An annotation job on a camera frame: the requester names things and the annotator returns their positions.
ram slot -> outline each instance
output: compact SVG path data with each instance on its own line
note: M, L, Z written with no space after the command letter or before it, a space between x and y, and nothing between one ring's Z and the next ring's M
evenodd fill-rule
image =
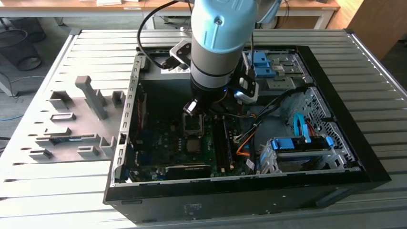
M218 172L224 173L230 171L228 163L228 137L224 132L224 123L222 119L212 120L212 134L214 134L214 148L216 154Z

orange cable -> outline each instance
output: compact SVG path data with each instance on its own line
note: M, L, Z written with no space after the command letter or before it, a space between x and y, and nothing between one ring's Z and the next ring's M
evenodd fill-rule
M248 136L248 138L246 139L246 141L244 141L243 144L240 145L240 147L239 147L239 149L238 149L238 151L236 151L236 154L238 154L238 155L250 156L248 153L243 153L243 152L240 152L240 150L243 149L243 147L244 147L246 143L248 142L248 140L250 140L250 139L252 138L252 136L255 135L256 131L258 131L258 130L254 131L254 133Z

blue cable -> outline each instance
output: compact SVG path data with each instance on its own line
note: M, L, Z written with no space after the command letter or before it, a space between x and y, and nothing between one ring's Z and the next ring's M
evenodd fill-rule
M23 116L24 116L24 115L20 115L20 116L14 117L14 118L3 118L3 119L0 119L0 122L3 122L3 121L10 121L10 120L14 120L14 119L22 118Z

motherboard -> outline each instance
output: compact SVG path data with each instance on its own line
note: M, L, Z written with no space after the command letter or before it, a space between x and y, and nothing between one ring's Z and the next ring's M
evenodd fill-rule
M179 119L150 117L138 139L136 182L246 175L244 158L235 154L242 123L222 115Z

gray block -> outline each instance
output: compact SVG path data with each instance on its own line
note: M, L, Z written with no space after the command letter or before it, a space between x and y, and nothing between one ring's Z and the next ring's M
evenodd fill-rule
M98 99L100 100L102 105L106 106L107 105L107 101L106 101L106 99L103 97L103 94L102 94L99 89L95 90L95 94L96 94Z
M72 112L54 114L54 115L51 115L51 118L50 118L50 120L54 122L74 121L75 119L76 119L76 116Z
M79 89L82 89L86 101L90 106L90 108L94 110L96 116L99 119L106 119L108 117L108 113L103 108L103 103L100 102L100 99L98 98L98 95L92 89L91 86L91 77L88 75L80 75L76 78L75 85Z
M123 107L126 102L126 95L123 91L114 91L112 103L115 107Z
M54 91L51 92L50 99L47 100L56 110L67 110L66 102L71 100L70 95L66 91Z
M50 136L67 136L71 134L71 129L68 127L59 127L55 130L46 129L44 135Z
M47 149L31 150L30 157L35 160L47 160L52 157L52 153Z
M107 142L104 137L102 137L102 139L100 139L99 148L102 149L102 151L104 152L104 154L108 157L115 156L116 143L118 143L118 141L116 141L115 136L112 136L112 139L111 139L110 143Z
M91 145L98 145L99 144L99 142L100 142L99 134L95 134L95 133L94 134L83 134L82 136L83 136L82 141L84 143L88 143Z
M99 156L99 151L95 146L79 146L76 152L84 158L95 158Z
M42 147L55 146L55 143L50 140L48 137L38 137L36 144L39 144Z

